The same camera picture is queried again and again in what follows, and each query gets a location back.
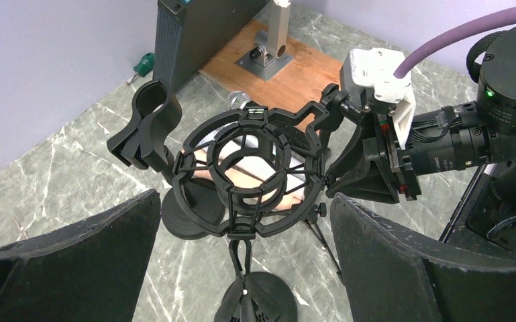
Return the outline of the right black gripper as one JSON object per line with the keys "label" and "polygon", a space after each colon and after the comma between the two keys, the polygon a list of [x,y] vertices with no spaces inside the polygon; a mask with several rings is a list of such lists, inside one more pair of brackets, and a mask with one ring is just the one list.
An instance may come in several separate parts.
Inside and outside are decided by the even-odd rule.
{"label": "right black gripper", "polygon": [[399,195],[415,201],[421,187],[409,150],[402,150],[392,117],[373,114],[375,124],[357,126],[342,153],[325,173],[326,197],[397,204]]}

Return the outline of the white microphone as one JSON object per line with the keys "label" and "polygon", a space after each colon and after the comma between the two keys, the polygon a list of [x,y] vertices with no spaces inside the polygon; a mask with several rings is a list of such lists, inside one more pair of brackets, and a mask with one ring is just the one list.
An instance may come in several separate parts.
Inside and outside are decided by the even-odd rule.
{"label": "white microphone", "polygon": [[[219,165],[225,165],[227,158],[231,156],[234,157],[234,154],[241,150],[242,148],[236,142],[236,138],[228,142],[219,153]],[[237,162],[236,160],[231,160],[234,161],[234,164],[225,171],[226,176],[232,180],[236,186],[242,188],[256,188],[266,181],[266,179],[273,176],[276,171],[274,166],[271,166],[264,158],[259,156],[238,156],[238,158],[241,158],[241,160]],[[290,167],[298,166],[300,164],[302,164],[302,161],[295,156],[292,156]],[[304,174],[288,175],[286,192],[297,188],[303,183],[305,183]],[[290,192],[288,195],[292,196],[288,197],[291,201],[301,201],[305,196],[305,188],[299,188]]]}

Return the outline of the shock mount tripod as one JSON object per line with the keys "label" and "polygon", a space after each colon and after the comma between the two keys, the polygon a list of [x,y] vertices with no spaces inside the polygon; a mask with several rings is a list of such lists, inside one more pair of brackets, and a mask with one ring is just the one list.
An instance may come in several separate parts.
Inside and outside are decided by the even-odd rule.
{"label": "shock mount tripod", "polygon": [[[370,113],[335,84],[295,113],[261,106],[242,91],[227,102],[229,110],[200,125],[176,158],[174,188],[187,216],[234,240],[271,237],[302,221],[328,250],[318,225],[326,206],[315,203],[336,185],[335,170],[324,168],[327,143],[343,119],[364,124]],[[187,203],[188,185],[201,179],[217,193],[227,219],[212,222]]]}

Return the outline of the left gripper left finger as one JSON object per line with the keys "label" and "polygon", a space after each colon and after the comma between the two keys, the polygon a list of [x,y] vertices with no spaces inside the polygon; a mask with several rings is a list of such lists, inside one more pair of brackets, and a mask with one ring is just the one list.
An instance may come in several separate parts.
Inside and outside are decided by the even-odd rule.
{"label": "left gripper left finger", "polygon": [[0,321],[131,321],[159,225],[150,189],[0,247]]}

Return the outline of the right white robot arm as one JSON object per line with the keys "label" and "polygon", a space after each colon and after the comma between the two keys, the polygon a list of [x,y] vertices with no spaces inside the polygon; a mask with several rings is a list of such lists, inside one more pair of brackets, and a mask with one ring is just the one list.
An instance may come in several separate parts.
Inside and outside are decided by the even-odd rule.
{"label": "right white robot arm", "polygon": [[421,194],[419,177],[477,167],[441,239],[457,222],[505,250],[516,249],[516,27],[489,34],[467,57],[474,101],[415,116],[401,143],[399,106],[362,87],[339,108],[356,130],[329,167],[327,196],[396,204]]}

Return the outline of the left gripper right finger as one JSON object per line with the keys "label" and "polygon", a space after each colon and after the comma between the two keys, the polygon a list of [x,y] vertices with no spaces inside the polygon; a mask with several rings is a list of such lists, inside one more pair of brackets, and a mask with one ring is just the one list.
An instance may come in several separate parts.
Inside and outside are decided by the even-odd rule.
{"label": "left gripper right finger", "polygon": [[516,260],[431,239],[343,194],[329,211],[355,321],[516,321]]}

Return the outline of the silver grey microphone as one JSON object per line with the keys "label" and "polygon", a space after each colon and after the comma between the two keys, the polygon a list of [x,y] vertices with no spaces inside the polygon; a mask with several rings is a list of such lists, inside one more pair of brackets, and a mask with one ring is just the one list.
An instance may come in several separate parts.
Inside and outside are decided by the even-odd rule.
{"label": "silver grey microphone", "polygon": [[236,142],[241,148],[258,148],[260,142],[256,136],[244,134],[236,138]]}

